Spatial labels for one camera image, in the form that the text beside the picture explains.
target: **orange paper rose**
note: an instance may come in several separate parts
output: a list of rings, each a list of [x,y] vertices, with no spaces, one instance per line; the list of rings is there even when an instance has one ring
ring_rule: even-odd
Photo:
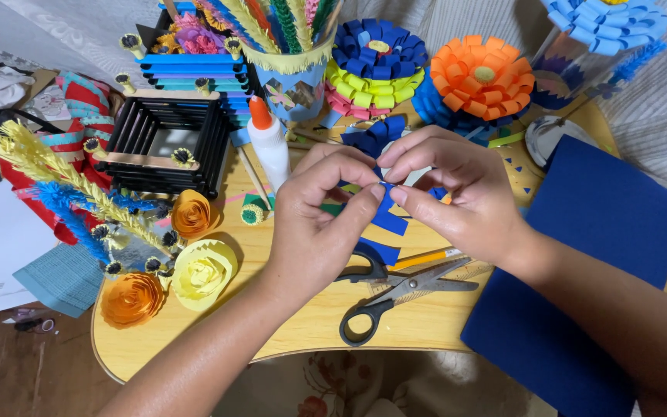
[[[197,239],[215,229],[220,213],[204,195],[184,190],[174,202],[171,227],[184,239]]]
[[[480,35],[454,38],[431,60],[433,86],[453,111],[484,120],[518,113],[529,104],[534,87],[532,66],[502,39]]]
[[[159,280],[151,274],[134,272],[108,280],[102,296],[102,317],[116,329],[149,321],[164,303]]]

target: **hand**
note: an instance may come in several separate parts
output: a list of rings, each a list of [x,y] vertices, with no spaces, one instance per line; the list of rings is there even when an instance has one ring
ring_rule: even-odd
[[[400,183],[412,171],[435,167],[413,187],[398,185],[393,200],[473,258],[500,266],[520,242],[517,234],[532,229],[514,203],[501,156],[453,132],[428,126],[396,140],[377,159],[391,170],[384,176]],[[449,205],[425,191],[443,186],[452,194]]]
[[[308,302],[344,269],[357,240],[372,221],[384,187],[375,161],[351,146],[315,145],[279,188],[272,250],[262,281],[287,302]],[[352,196],[337,187],[357,184]],[[326,197],[346,202],[334,217],[319,209]]]

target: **glue bottle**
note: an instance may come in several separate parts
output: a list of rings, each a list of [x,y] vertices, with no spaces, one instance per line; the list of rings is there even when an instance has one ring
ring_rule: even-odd
[[[269,185],[274,194],[283,182],[290,177],[290,152],[284,139],[282,123],[267,110],[261,97],[252,96],[249,102],[251,120],[248,123],[248,136],[256,156],[264,168]]]

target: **black scissors handle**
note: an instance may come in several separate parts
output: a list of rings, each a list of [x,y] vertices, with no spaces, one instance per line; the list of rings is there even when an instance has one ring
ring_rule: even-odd
[[[385,270],[384,265],[378,262],[362,251],[353,251],[351,254],[365,258],[370,263],[370,270],[367,274],[344,274],[339,275],[335,281],[349,280],[353,283],[358,283],[360,280],[386,280],[388,279],[388,271]]]
[[[392,309],[393,307],[395,307],[395,302],[393,299],[389,298],[376,304],[355,308],[351,314],[347,315],[343,318],[343,320],[341,320],[341,324],[339,325],[339,335],[341,335],[341,339],[349,346],[364,345],[370,341],[372,336],[375,335],[377,325],[379,324],[379,318],[383,315],[384,312]],[[361,339],[353,341],[349,338],[349,336],[347,336],[347,329],[349,332],[354,333],[349,327],[349,320],[351,320],[353,317],[356,317],[357,315],[366,315],[369,317],[370,320],[372,320],[372,326],[369,328],[369,330],[360,335],[362,337]]]

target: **forearm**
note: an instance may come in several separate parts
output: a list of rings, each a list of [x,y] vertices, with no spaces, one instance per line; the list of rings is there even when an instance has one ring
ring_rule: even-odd
[[[298,308],[252,281],[151,359],[100,416],[208,417],[241,370]]]
[[[667,396],[667,295],[542,234],[527,235],[502,268],[578,323],[641,388]]]

